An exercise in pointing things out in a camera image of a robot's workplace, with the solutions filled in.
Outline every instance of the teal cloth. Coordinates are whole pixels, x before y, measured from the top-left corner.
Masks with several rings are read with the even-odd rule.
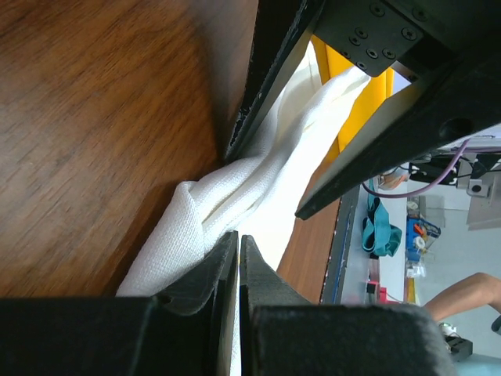
[[[374,190],[373,181],[369,187]],[[381,199],[369,193],[367,217],[362,224],[362,248],[376,256],[394,256],[402,240],[402,230],[390,224],[390,215]]]

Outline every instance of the white towel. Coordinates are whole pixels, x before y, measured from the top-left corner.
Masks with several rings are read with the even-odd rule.
[[[315,53],[290,79],[243,156],[199,182],[180,183],[118,295],[152,295],[196,265],[229,230],[250,234],[276,269],[312,173],[369,82],[357,68],[323,87]],[[238,299],[231,374],[240,374]]]

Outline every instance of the person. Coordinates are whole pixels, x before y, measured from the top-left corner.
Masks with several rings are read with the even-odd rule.
[[[457,313],[491,306],[501,314],[501,280],[486,273],[475,273],[446,288],[424,305],[437,322]],[[500,332],[501,316],[492,325]]]

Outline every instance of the wood grain surface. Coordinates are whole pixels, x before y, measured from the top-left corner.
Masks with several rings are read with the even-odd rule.
[[[317,168],[306,192],[328,167],[329,163],[323,162]],[[294,290],[313,303],[320,302],[338,209],[339,200],[307,221],[296,219],[292,237],[277,270]]]
[[[114,293],[218,166],[257,2],[0,1],[0,295]]]

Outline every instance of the folded fabric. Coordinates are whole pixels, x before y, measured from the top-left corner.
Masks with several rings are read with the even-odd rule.
[[[374,189],[373,180],[369,187]],[[402,231],[390,224],[390,215],[381,199],[369,193],[367,198],[367,217],[362,224],[362,248],[376,256],[394,256],[402,240]]]
[[[301,195],[368,82],[353,68],[322,87],[315,53],[308,48],[242,159],[199,182],[178,185],[117,294],[160,291],[230,230],[252,235],[264,260],[276,269]],[[240,374],[238,307],[237,297],[231,374]]]

